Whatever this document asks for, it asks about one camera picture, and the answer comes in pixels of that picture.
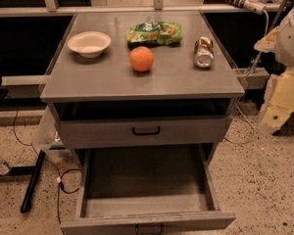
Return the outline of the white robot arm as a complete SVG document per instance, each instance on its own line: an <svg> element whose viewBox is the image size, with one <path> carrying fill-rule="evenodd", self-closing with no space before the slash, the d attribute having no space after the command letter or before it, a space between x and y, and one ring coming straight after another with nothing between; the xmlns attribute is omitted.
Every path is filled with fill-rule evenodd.
<svg viewBox="0 0 294 235"><path fill-rule="evenodd" d="M266 89L265 101L261 108L259 129L274 134L294 113L294 7L254 48L258 51L274 53L275 59L286 66L279 76L272 75L273 89Z"/></svg>

